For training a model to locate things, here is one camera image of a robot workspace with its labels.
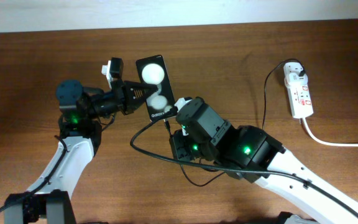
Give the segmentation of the black smartphone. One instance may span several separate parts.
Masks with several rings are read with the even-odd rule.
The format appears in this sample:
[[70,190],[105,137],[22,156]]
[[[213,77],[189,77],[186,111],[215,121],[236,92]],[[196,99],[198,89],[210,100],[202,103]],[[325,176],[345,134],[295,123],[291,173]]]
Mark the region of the black smartphone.
[[138,59],[135,62],[140,81],[155,87],[146,99],[147,111],[151,121],[169,112],[175,104],[167,67],[162,55]]

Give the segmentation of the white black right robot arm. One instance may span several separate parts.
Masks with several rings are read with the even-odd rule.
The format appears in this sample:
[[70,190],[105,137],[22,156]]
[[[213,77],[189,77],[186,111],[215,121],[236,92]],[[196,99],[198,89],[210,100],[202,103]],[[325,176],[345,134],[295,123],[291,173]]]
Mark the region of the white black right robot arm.
[[235,128],[201,98],[180,98],[175,159],[205,159],[288,200],[319,223],[358,223],[358,202],[310,171],[290,150],[255,126]]

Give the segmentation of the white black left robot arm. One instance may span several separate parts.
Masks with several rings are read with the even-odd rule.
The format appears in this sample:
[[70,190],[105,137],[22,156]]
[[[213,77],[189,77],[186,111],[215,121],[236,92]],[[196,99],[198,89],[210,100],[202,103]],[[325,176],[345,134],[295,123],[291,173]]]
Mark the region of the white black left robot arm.
[[111,89],[83,86],[65,80],[56,90],[60,132],[57,151],[41,176],[23,193],[10,194],[4,203],[5,223],[75,223],[71,196],[86,166],[101,144],[104,125],[100,118],[115,119],[118,112],[133,113],[158,90],[156,85],[123,80]]

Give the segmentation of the white usb charger plug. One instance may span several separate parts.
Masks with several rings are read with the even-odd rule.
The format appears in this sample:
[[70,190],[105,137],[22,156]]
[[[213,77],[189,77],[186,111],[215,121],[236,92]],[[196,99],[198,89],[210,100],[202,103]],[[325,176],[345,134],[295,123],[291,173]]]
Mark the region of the white usb charger plug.
[[308,83],[308,76],[301,63],[287,62],[283,67],[283,71],[287,88],[294,88]]

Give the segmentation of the white power strip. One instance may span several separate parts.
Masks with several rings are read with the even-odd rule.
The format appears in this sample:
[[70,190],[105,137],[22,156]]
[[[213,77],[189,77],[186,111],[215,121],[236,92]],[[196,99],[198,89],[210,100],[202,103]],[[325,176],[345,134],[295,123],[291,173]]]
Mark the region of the white power strip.
[[302,119],[313,114],[313,105],[308,84],[287,88],[287,92],[293,118]]

